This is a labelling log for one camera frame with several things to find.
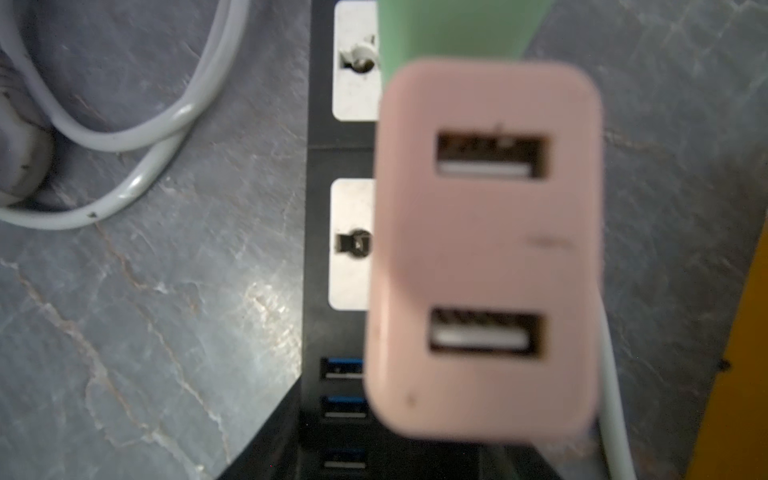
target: yellow object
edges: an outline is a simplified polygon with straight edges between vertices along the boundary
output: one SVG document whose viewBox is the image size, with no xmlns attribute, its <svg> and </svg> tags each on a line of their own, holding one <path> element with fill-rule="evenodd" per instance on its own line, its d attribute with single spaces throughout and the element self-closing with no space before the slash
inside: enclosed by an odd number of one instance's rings
<svg viewBox="0 0 768 480">
<path fill-rule="evenodd" d="M 768 222 L 720 367 L 686 480 L 767 480 Z"/>
</svg>

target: socket hole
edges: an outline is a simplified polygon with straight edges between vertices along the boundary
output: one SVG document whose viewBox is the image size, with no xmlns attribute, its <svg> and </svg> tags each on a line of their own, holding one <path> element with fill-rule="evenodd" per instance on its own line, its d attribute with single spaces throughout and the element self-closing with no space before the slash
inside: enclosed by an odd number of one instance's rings
<svg viewBox="0 0 768 480">
<path fill-rule="evenodd" d="M 369 43 L 359 43 L 348 51 L 341 51 L 341 64 L 355 73 L 366 74 L 374 69 L 379 60 L 376 48 Z"/>
<path fill-rule="evenodd" d="M 348 253 L 355 258 L 365 258 L 371 253 L 371 233 L 368 230 L 353 230 L 349 234 L 336 235 L 336 251 Z"/>
</svg>

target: blue usb 3.0 port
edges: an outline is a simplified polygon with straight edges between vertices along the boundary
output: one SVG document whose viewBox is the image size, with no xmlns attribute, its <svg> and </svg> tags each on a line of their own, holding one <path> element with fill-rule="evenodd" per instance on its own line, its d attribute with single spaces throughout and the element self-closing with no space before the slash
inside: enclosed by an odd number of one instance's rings
<svg viewBox="0 0 768 480">
<path fill-rule="evenodd" d="M 368 402 L 358 396 L 327 396 L 321 400 L 323 417 L 327 419 L 367 419 Z"/>
<path fill-rule="evenodd" d="M 320 378 L 322 379 L 361 379 L 362 359 L 343 356 L 330 356 L 324 358 L 320 365 Z"/>
<path fill-rule="evenodd" d="M 323 467 L 333 470 L 365 470 L 366 451 L 363 449 L 329 449 L 323 455 Z"/>
</svg>

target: pink usb charger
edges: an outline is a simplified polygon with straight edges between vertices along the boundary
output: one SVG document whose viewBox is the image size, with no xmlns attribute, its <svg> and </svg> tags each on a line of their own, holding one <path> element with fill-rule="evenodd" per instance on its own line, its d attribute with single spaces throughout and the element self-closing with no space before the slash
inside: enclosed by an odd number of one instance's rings
<svg viewBox="0 0 768 480">
<path fill-rule="evenodd" d="M 565 65 L 430 59 L 390 81 L 364 377 L 388 427 L 514 442 L 592 421 L 601 123 Z"/>
</svg>

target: black power strip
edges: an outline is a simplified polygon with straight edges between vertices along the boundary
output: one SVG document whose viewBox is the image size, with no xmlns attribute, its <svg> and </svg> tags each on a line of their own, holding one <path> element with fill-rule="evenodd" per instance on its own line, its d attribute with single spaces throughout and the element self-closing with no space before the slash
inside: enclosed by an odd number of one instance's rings
<svg viewBox="0 0 768 480">
<path fill-rule="evenodd" d="M 312 5 L 299 478 L 477 479 L 476 445 L 405 439 L 376 420 L 361 380 L 366 314 L 328 302 L 331 183 L 372 176 L 376 129 L 333 116 L 335 6 Z"/>
</svg>

